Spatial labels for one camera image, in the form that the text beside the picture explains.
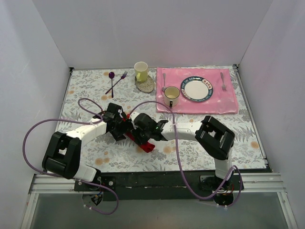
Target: cup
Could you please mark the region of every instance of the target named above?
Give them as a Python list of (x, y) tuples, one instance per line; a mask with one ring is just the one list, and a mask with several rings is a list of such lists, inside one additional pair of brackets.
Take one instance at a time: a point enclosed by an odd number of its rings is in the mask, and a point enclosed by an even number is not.
[(148, 65), (145, 62), (137, 62), (134, 65), (135, 76), (138, 82), (147, 81), (148, 76)]
[(176, 106), (178, 103), (179, 95), (180, 90), (178, 88), (173, 86), (167, 87), (164, 91), (164, 103), (170, 108)]

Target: silver fork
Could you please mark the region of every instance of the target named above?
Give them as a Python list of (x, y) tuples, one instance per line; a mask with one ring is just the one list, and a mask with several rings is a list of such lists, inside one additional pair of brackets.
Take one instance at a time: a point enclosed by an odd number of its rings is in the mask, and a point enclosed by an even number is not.
[(221, 79), (223, 80), (223, 85), (221, 86), (221, 88), (223, 89), (223, 91), (226, 91), (226, 87), (225, 87), (225, 84), (224, 84), (224, 74), (223, 73), (220, 73), (220, 76), (221, 76)]

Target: floral tablecloth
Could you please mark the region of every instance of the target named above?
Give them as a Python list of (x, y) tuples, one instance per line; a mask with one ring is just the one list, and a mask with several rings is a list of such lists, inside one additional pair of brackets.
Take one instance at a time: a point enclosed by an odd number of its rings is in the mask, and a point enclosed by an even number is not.
[[(258, 144), (251, 118), (245, 105), (237, 77), (231, 66), (205, 67), (205, 68), (229, 68), (231, 80), (235, 89), (239, 104), (238, 114), (213, 115), (235, 134), (235, 143), (232, 150), (233, 164), (239, 168), (265, 168), (263, 155)], [(109, 72), (115, 73), (113, 83), (127, 71), (127, 77), (121, 80), (114, 88), (114, 98), (111, 93), (105, 92), (111, 87)], [(156, 80), (156, 68), (149, 69), (149, 75)], [(61, 117), (64, 119), (88, 122), (92, 115), (78, 107), (80, 98), (88, 97), (99, 103), (104, 109), (108, 103), (113, 102), (123, 107), (128, 113), (140, 102), (155, 100), (156, 90), (150, 94), (140, 92), (134, 84), (134, 69), (109, 69), (109, 70), (74, 70)], [(98, 107), (83, 102), (83, 105), (94, 112), (99, 112)], [(147, 113), (156, 121), (169, 119), (170, 114), (157, 113), (155, 104), (145, 104), (137, 109), (137, 112)], [(177, 114), (177, 122), (202, 121), (205, 115), (200, 114)], [(60, 122), (58, 131), (67, 132), (79, 125)], [(107, 133), (89, 142), (83, 147), (81, 161), (95, 167), (102, 172), (137, 172), (137, 171), (171, 171), (179, 170), (176, 158), (174, 141), (156, 142), (155, 149), (146, 153), (140, 149), (132, 140), (126, 139), (115, 142), (112, 135)], [(180, 158), (184, 170), (215, 169), (214, 160), (210, 157), (199, 143), (194, 141), (179, 141)]]

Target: white wall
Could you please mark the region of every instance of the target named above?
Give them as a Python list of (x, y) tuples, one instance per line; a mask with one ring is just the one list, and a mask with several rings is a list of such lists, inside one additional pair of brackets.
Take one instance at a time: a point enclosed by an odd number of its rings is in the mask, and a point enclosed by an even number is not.
[(240, 63), (272, 0), (33, 0), (69, 67)]
[(305, 228), (305, 0), (272, 2), (240, 70), (267, 159)]
[[(31, 0), (0, 1), (0, 228), (20, 226), (33, 170), (21, 145), (36, 122), (58, 117), (69, 69)], [(55, 123), (30, 136), (31, 162), (41, 161)]]

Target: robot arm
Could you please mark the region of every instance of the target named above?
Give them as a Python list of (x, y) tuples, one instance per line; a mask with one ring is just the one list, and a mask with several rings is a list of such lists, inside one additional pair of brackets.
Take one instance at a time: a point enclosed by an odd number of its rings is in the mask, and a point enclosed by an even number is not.
[[(136, 144), (147, 146), (149, 139), (169, 141), (175, 139), (173, 123), (168, 120), (155, 122), (147, 114), (133, 113), (127, 118), (122, 107), (110, 103), (106, 112), (101, 112), (103, 121), (83, 125), (67, 133), (53, 134), (42, 167), (67, 179), (94, 181), (100, 171), (80, 163), (81, 148), (99, 135), (110, 132), (115, 140), (129, 136)], [(99, 121), (95, 116), (92, 122)], [(231, 149), (234, 133), (215, 118), (206, 116), (201, 122), (177, 123), (178, 139), (198, 141), (214, 158), (215, 175), (224, 179), (232, 165)]]

